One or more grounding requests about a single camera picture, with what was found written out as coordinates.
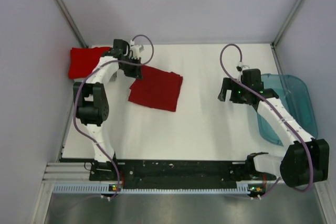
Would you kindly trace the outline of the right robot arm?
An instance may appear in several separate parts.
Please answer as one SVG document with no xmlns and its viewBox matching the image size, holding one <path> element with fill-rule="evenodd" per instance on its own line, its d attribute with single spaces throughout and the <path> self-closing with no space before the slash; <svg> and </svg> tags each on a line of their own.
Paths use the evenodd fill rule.
<svg viewBox="0 0 336 224">
<path fill-rule="evenodd" d="M 254 108 L 270 125 L 285 148 L 283 156 L 267 152 L 252 153 L 247 156 L 245 174 L 252 180 L 264 173 L 283 179 L 289 187 L 310 185 L 328 178 L 329 144 L 324 139 L 316 139 L 301 126 L 288 112 L 280 99 L 280 93 L 266 88 L 259 69 L 243 70 L 239 80 L 224 77 L 218 99 L 236 104 L 246 104 Z"/>
</svg>

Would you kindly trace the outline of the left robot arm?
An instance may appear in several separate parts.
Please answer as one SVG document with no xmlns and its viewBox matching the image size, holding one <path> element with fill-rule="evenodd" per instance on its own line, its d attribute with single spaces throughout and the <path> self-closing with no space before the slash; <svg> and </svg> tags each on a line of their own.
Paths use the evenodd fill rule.
<svg viewBox="0 0 336 224">
<path fill-rule="evenodd" d="M 103 164 L 101 174 L 107 180 L 116 179 L 119 168 L 111 163 L 115 151 L 107 132 L 109 104 L 105 85 L 115 78 L 118 70 L 122 70 L 127 77 L 142 79 L 143 50 L 144 47 L 133 40 L 116 39 L 113 46 L 102 53 L 92 72 L 73 85 L 74 127 L 92 142 L 94 160 Z"/>
</svg>

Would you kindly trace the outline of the dark red t-shirt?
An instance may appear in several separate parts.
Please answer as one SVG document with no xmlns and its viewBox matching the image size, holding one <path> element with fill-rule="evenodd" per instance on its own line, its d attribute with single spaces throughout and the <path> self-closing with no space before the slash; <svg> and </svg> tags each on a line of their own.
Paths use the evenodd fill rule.
<svg viewBox="0 0 336 224">
<path fill-rule="evenodd" d="M 175 112 L 183 77 L 175 72 L 142 66 L 143 78 L 130 86 L 129 102 L 152 109 Z"/>
</svg>

